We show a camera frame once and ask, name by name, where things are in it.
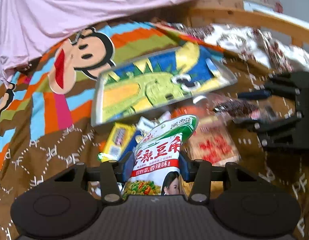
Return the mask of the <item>rice cracker pack red text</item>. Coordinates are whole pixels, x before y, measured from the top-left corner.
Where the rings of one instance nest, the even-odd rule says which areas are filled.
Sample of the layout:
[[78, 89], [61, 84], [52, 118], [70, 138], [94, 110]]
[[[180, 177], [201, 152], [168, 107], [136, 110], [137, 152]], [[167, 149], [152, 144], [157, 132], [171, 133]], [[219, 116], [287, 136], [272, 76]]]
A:
[[240, 154], [226, 126], [219, 121], [202, 120], [186, 142], [185, 150], [190, 159], [202, 159], [214, 166], [240, 161]]

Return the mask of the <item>blue milk stick package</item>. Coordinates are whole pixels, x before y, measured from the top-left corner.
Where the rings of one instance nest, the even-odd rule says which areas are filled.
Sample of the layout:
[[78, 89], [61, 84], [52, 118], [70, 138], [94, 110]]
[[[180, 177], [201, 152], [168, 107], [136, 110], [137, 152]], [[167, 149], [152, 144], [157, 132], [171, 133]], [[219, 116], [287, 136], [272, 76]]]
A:
[[133, 134], [133, 136], [132, 136], [131, 140], [129, 141], [129, 143], [127, 144], [125, 150], [123, 151], [123, 154], [119, 158], [119, 161], [121, 161], [129, 151], [133, 151], [135, 149], [135, 147], [137, 146], [137, 144], [139, 142], [141, 142], [143, 138], [144, 138], [144, 136], [143, 136], [142, 131], [137, 130]]

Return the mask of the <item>yellow snack packet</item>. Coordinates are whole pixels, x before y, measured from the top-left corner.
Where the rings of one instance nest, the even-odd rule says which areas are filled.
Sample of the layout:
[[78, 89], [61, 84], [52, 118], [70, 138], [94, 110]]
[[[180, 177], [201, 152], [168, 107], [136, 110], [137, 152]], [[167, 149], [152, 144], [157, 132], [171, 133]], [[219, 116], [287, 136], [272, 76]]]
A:
[[118, 161], [131, 141], [136, 127], [116, 122], [105, 143], [103, 150], [97, 155], [101, 162], [116, 160]]

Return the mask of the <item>dark snack clear packet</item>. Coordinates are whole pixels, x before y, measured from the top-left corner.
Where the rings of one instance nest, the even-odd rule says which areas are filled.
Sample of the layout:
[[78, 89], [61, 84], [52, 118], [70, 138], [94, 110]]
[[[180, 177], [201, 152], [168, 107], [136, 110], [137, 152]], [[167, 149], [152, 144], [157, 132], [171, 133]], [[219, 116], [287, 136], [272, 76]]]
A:
[[278, 118], [272, 105], [260, 100], [250, 101], [246, 99], [216, 96], [210, 102], [208, 110], [235, 123], [245, 121], [274, 121]]

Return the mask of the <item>green white tofu snack bag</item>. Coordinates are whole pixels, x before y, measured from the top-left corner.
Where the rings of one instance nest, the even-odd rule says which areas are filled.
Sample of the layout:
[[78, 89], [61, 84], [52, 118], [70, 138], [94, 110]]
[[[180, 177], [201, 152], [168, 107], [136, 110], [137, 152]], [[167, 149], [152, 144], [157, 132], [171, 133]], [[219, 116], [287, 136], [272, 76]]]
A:
[[153, 128], [134, 150], [134, 166], [122, 197], [180, 194], [179, 156], [184, 142], [193, 135], [198, 117], [181, 115]]

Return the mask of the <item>orange tofu snack packet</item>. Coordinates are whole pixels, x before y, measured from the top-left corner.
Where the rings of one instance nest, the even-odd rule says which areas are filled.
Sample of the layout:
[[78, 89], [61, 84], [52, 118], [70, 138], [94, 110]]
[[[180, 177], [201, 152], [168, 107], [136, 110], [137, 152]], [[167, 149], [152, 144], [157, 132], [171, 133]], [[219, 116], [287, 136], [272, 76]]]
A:
[[201, 123], [213, 122], [217, 120], [217, 116], [210, 109], [211, 100], [206, 96], [197, 96], [189, 101], [188, 104], [183, 104], [176, 107], [171, 113], [171, 118], [180, 117], [182, 115], [195, 115]]

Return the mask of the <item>grey tray with dinosaur picture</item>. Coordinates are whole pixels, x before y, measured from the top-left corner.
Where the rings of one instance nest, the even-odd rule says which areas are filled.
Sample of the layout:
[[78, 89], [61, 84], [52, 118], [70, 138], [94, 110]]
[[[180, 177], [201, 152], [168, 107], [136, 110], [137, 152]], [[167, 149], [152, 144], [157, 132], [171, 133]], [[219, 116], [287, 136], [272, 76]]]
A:
[[237, 83], [222, 53], [197, 43], [158, 51], [99, 75], [93, 127], [132, 118]]

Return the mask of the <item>white floral quilt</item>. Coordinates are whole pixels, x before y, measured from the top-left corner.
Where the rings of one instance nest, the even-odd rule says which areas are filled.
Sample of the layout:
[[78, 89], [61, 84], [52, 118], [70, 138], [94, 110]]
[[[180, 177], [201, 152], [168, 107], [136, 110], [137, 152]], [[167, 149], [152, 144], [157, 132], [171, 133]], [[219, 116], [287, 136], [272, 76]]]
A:
[[278, 72], [309, 72], [309, 53], [294, 45], [284, 45], [269, 31], [228, 24], [187, 27], [171, 23], [171, 27], [205, 43], [239, 54], [244, 60], [254, 60]]

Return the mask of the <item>brown monkey cartoon blanket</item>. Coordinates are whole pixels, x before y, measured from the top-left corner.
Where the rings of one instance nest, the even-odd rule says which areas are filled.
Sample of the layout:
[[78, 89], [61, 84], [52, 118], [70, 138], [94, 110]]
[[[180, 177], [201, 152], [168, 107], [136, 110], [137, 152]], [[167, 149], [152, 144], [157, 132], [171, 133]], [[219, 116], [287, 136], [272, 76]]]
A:
[[[151, 22], [102, 24], [53, 46], [27, 75], [16, 73], [0, 104], [0, 239], [309, 239], [309, 158], [265, 150], [254, 132], [217, 116], [239, 154], [237, 163], [257, 181], [225, 190], [211, 183], [210, 202], [187, 201], [193, 183], [180, 174], [180, 194], [131, 195], [103, 203], [99, 182], [88, 189], [55, 182], [76, 163], [103, 163], [97, 155], [116, 122], [143, 136], [173, 119], [176, 107], [193, 98], [132, 118], [93, 127], [91, 110], [101, 73], [185, 42], [223, 54], [237, 77], [234, 85], [198, 96], [238, 98], [259, 89], [270, 75], [292, 73], [244, 60]], [[279, 96], [268, 102], [278, 118], [295, 111]]]

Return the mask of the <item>pink hanging sheet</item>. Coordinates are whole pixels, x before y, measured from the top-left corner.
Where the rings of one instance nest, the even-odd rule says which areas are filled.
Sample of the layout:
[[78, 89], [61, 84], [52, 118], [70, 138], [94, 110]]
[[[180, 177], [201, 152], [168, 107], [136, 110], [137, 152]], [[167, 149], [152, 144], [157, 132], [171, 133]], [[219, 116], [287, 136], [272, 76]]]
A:
[[94, 23], [191, 0], [0, 0], [0, 80]]

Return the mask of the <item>wooden bed frame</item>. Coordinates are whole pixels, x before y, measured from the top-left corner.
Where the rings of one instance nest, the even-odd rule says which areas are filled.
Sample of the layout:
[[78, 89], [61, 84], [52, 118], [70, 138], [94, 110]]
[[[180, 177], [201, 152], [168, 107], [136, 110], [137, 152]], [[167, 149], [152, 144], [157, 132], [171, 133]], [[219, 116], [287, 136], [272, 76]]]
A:
[[197, 0], [189, 5], [187, 15], [193, 27], [200, 23], [263, 27], [289, 36], [292, 45], [309, 45], [309, 23], [272, 9], [256, 0]]

